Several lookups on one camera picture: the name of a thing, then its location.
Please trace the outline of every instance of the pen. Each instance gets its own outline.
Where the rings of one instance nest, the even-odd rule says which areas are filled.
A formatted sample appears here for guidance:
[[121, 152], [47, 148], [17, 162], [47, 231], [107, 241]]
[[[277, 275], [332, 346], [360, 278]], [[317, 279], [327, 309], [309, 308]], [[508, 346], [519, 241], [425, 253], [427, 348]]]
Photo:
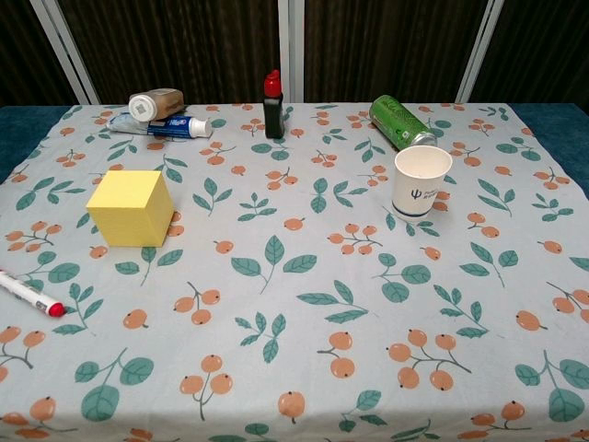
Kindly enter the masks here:
[[28, 302], [31, 306], [39, 309], [46, 315], [59, 318], [65, 314], [64, 304], [25, 285], [22, 281], [2, 269], [0, 269], [0, 287], [5, 288], [17, 299]]

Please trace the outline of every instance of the green soda can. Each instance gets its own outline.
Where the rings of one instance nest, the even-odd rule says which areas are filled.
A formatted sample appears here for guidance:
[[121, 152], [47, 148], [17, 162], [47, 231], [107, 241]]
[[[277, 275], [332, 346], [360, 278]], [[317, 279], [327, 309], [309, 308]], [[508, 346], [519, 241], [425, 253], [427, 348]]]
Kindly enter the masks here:
[[410, 145], [437, 146], [435, 135], [415, 115], [389, 95], [375, 100], [370, 119], [398, 150]]

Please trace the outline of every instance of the paper cup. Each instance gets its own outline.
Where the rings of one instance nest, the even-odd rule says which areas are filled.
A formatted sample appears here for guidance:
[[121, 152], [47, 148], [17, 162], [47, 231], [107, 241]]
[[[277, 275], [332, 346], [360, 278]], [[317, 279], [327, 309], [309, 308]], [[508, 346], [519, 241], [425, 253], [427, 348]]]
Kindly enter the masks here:
[[413, 145], [395, 157], [393, 209], [407, 221], [427, 216], [452, 157], [439, 147]]

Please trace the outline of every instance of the blue floor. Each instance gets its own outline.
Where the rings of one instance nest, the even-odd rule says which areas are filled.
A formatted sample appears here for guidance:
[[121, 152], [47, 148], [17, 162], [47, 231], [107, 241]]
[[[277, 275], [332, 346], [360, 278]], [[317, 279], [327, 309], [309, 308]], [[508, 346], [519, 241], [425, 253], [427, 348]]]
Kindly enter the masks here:
[[[537, 140], [589, 198], [589, 117], [574, 104], [510, 104]], [[0, 182], [21, 163], [68, 106], [0, 108]]]

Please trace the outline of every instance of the curtain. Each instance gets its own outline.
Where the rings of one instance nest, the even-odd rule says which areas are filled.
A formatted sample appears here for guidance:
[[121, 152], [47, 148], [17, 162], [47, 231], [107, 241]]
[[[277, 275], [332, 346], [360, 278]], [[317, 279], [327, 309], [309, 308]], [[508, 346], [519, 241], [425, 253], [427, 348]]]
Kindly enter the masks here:
[[573, 102], [589, 112], [586, 0], [505, 0], [471, 101]]
[[486, 0], [306, 0], [305, 100], [454, 101]]
[[29, 1], [2, 2], [0, 60], [0, 106], [77, 103]]
[[276, 0], [60, 0], [103, 103], [175, 87], [187, 103], [261, 101], [280, 67]]

